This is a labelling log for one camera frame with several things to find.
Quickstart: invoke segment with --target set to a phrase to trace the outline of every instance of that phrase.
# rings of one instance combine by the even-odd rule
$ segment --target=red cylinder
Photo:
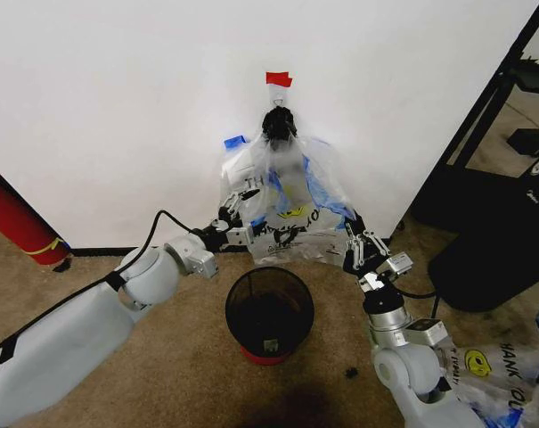
[[[40,265],[51,265],[69,254],[63,240],[0,177],[0,232]]]
[[[253,355],[251,352],[249,352],[243,347],[241,347],[241,353],[245,355],[249,360],[260,366],[276,366],[277,364],[281,364],[283,361],[285,361],[290,355],[290,352],[288,352],[279,357],[258,357],[257,355]]]

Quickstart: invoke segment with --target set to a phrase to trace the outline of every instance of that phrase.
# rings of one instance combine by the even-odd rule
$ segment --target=yellow smiley face
[[[486,360],[485,354],[480,350],[468,350],[465,352],[465,366],[478,377],[487,377],[493,371]]]
[[[297,216],[300,216],[303,213],[303,208],[304,207],[300,207],[300,208],[297,208],[296,210],[291,210],[291,211],[287,211],[287,212],[280,212],[277,215],[279,217],[281,217],[281,218],[297,217]]]

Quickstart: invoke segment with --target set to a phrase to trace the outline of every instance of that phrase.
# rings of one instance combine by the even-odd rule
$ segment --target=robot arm
[[[236,193],[232,206],[220,209],[223,220],[214,220],[203,230],[193,230],[163,248],[132,251],[104,278],[74,292],[3,340],[0,427],[65,397],[128,339],[153,305],[172,297],[180,276],[214,276],[213,251],[251,243],[253,233],[242,226],[237,207],[253,194],[251,189]],[[161,213],[166,212],[157,214],[151,235]]]
[[[448,337],[444,324],[438,319],[412,320],[393,285],[412,268],[410,258],[404,252],[392,256],[358,215],[345,226],[349,239],[343,269],[356,276],[364,293],[374,369],[390,389],[406,428],[484,428],[442,377],[432,347]]]

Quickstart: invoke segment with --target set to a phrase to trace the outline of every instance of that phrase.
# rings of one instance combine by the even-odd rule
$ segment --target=baseboard
[[[75,257],[126,256],[135,248],[136,247],[72,248],[71,254]]]
[[[72,248],[71,254],[75,257],[101,257],[101,256],[126,256],[136,247],[118,247],[118,248]],[[243,246],[229,246],[220,252],[247,252],[248,249]]]

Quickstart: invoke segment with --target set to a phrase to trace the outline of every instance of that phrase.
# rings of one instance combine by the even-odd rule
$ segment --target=yellow stripe
[[[64,243],[65,241],[63,241],[62,239],[59,238],[59,236],[57,238],[55,238],[53,240],[52,243],[49,243],[47,244],[46,247],[42,248],[41,250],[37,250],[37,251],[24,251],[24,253],[28,254],[29,256],[36,256],[37,254],[41,254],[42,252],[46,252],[46,251],[49,251],[49,250],[55,250],[55,247],[57,246],[58,243]]]

